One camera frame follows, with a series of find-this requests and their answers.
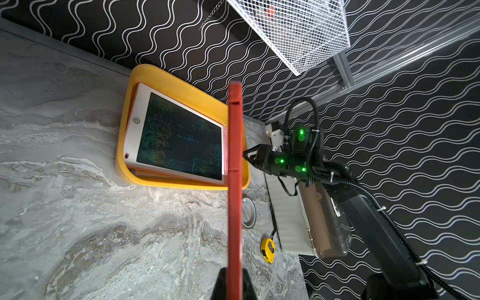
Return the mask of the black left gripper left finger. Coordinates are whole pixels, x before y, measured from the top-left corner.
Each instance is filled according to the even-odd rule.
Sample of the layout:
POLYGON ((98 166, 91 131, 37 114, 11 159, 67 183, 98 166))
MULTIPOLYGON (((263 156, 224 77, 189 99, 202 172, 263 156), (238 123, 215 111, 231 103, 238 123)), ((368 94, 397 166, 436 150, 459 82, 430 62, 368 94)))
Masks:
POLYGON ((227 300, 227 270, 227 267, 219 270, 210 300, 227 300))

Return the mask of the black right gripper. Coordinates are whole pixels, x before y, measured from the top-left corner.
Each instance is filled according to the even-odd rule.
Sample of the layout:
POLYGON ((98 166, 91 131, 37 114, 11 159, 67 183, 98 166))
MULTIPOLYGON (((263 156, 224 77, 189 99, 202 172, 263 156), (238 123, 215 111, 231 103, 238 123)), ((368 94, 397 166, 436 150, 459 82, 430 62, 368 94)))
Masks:
POLYGON ((274 176, 300 176, 300 155, 295 152, 273 151, 268 144, 258 144, 243 151, 247 161, 260 160, 260 170, 274 176))

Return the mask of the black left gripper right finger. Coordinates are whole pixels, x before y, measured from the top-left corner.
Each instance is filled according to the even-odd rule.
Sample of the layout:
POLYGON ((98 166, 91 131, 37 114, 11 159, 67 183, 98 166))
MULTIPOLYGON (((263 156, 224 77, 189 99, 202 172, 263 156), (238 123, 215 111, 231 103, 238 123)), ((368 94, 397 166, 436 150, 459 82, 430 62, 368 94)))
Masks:
POLYGON ((247 269, 242 270, 242 299, 243 300, 257 300, 255 287, 251 281, 247 269))

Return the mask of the white writing tablet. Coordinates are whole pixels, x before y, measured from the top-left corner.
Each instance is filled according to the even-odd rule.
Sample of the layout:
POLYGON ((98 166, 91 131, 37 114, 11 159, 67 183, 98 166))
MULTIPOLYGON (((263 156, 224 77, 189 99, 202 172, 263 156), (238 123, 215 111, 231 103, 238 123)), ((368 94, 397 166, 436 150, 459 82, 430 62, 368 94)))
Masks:
POLYGON ((122 158, 131 169, 223 185, 226 140, 224 125, 140 83, 122 158))

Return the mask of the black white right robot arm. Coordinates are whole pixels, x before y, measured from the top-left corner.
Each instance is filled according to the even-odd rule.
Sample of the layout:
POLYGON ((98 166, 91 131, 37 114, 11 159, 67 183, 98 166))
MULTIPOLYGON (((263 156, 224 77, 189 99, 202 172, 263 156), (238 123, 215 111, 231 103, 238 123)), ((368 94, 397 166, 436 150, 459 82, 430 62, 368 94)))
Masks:
POLYGON ((290 176, 299 183, 320 183, 327 195, 346 213, 355 231, 381 271, 367 279, 364 300, 436 300, 440 286, 457 300, 465 296, 443 281, 427 266, 391 219, 385 207, 362 187, 350 168, 343 163, 326 160, 323 152, 323 130, 319 125, 317 104, 308 97, 296 99, 288 107, 283 122, 284 151, 273 151, 268 144, 259 144, 243 152, 254 168, 278 179, 290 176), (313 127, 289 125, 293 108, 309 103, 314 114, 313 127))

